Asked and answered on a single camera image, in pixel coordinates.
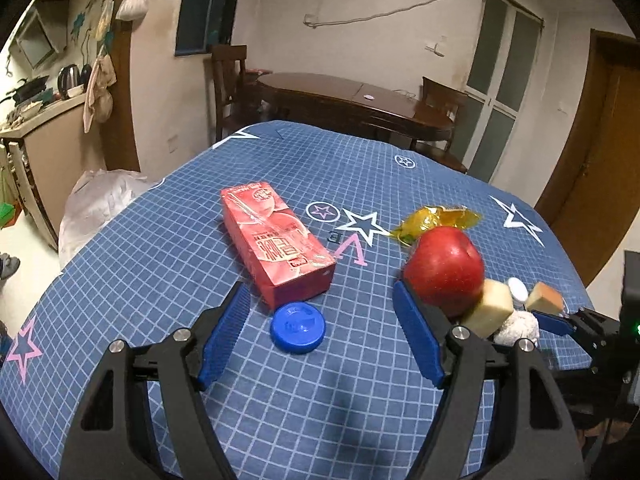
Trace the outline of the hanging cloth on wall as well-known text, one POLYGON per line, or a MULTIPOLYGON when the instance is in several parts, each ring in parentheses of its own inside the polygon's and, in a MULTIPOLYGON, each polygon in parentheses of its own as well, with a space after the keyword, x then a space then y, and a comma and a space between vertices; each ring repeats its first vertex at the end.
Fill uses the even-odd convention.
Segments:
POLYGON ((116 84, 117 76, 111 55, 100 54, 93 63, 87 84, 82 122, 85 133, 89 133, 93 124, 104 124, 113 111, 113 97, 110 88, 116 84))

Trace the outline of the pale yellow sponge block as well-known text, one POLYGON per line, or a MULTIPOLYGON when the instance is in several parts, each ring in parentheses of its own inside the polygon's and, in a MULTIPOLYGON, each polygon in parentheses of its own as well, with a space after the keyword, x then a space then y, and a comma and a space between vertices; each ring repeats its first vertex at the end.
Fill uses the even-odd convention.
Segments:
POLYGON ((513 300, 508 285, 486 278, 480 300, 463 315, 461 324, 477 337, 488 338, 513 312, 513 300))

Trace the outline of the blue bottle cap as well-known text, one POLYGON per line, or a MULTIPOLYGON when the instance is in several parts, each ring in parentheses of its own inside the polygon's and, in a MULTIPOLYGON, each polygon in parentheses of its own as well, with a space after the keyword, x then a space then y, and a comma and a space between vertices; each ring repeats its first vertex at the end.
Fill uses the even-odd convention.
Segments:
POLYGON ((306 354, 317 349, 326 336, 326 319, 308 302, 290 302, 275 310, 270 337, 280 350, 306 354))

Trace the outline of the white bottle cap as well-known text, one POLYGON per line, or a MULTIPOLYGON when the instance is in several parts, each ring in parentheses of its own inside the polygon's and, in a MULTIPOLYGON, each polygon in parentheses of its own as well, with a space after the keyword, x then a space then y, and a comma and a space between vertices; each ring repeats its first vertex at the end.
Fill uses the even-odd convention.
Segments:
POLYGON ((526 285, 515 276, 508 278, 506 280, 506 284, 509 287, 514 304, 516 306, 523 307, 529 296, 529 291, 526 285))

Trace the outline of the orange-topped sponge block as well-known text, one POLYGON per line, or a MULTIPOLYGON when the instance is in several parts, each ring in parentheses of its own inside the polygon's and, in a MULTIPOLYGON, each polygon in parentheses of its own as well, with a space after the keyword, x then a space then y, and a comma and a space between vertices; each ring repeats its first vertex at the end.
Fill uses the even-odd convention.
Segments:
POLYGON ((525 301, 525 309, 529 312, 538 311, 560 315, 564 311, 564 300, 555 288, 546 283, 538 282, 525 301))

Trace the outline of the brown wooden door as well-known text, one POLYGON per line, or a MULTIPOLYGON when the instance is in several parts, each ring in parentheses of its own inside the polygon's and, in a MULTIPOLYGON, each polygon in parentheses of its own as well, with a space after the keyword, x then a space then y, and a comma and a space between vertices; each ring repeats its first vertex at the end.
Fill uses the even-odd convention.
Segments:
POLYGON ((535 210, 589 285, 639 210, 639 41, 590 32, 570 134, 535 210))

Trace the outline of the electric kettle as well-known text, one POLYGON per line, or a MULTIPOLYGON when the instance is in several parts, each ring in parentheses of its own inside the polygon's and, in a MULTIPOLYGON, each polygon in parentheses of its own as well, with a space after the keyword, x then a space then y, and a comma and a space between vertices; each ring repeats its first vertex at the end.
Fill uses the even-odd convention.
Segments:
POLYGON ((63 100, 70 97, 70 90, 81 85, 80 69, 76 64, 66 65, 58 73, 58 93, 63 100))

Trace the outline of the white cloth ball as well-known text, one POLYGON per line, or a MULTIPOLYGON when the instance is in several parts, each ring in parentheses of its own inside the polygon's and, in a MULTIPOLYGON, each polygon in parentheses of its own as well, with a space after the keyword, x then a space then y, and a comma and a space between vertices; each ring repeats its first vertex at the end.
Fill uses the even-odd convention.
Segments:
POLYGON ((533 313, 514 311, 494 333, 494 343, 513 347, 520 339, 529 339, 535 346, 540 337, 538 320, 533 313))

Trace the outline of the glass panel door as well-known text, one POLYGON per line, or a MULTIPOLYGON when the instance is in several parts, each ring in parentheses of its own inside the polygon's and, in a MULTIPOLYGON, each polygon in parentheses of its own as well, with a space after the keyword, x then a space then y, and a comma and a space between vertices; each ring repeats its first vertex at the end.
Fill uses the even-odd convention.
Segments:
POLYGON ((536 62, 544 22, 511 0, 484 0, 465 85, 463 165, 489 182, 502 159, 536 62))

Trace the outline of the red apple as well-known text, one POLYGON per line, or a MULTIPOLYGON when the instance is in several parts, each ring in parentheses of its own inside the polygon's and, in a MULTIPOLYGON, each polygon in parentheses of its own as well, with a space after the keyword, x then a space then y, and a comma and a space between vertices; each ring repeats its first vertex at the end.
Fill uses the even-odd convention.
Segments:
POLYGON ((424 304, 460 318, 482 296, 484 261, 463 231, 438 226, 416 241, 402 279, 424 304))

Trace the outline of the kitchen counter cabinet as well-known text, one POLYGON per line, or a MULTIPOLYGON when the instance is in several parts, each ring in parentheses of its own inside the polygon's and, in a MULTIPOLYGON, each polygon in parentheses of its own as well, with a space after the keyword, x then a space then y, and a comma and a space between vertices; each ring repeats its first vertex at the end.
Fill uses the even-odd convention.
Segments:
POLYGON ((1 168, 43 240, 58 247, 65 204, 87 171, 105 169, 100 125, 84 128, 86 97, 58 101, 1 131, 1 168))

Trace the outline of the blue checkered tablecloth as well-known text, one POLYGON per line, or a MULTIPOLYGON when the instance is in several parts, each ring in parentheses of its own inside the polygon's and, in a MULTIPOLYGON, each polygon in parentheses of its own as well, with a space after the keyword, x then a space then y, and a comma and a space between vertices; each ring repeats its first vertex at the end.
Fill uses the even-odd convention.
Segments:
POLYGON ((322 344, 280 351, 259 297, 206 412, 242 479, 401 479, 440 394, 418 368, 392 287, 408 252, 390 233, 423 206, 480 215, 469 232, 485 273, 590 306, 570 259, 526 203, 393 145, 294 124, 249 126, 137 198, 70 262, 36 304, 1 371, 1 402, 48 474, 89 377, 116 339, 142 346, 217 307, 248 272, 224 227, 220 193, 265 181, 336 257, 314 298, 322 344))

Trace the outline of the red drink carton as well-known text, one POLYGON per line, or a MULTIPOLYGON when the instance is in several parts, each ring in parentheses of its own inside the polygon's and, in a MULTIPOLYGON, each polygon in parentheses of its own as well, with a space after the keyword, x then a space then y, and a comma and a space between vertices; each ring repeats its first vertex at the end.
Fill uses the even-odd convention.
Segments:
POLYGON ((335 259, 269 183, 224 188, 220 198, 224 225, 268 307, 330 288, 335 259))

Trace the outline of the dark wooden dining table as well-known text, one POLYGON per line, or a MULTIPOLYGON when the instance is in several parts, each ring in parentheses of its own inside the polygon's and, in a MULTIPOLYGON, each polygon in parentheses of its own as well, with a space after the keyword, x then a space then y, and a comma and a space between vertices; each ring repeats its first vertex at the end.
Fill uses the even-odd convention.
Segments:
POLYGON ((421 101, 337 76, 274 73, 257 81, 269 116, 411 148, 435 141, 440 119, 421 101))

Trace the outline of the wooden chair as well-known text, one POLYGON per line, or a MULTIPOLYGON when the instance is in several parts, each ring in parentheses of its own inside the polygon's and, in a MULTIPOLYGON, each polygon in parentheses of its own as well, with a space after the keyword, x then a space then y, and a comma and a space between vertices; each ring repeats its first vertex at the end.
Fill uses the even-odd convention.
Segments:
POLYGON ((460 174, 466 174, 468 170, 460 158, 451 153, 458 115, 464 111, 466 94, 423 76, 421 103, 436 114, 440 125, 436 129, 435 141, 413 141, 413 151, 460 174))
POLYGON ((271 70, 246 68, 247 46, 216 44, 209 48, 215 101, 215 142, 259 122, 262 97, 257 81, 271 70))

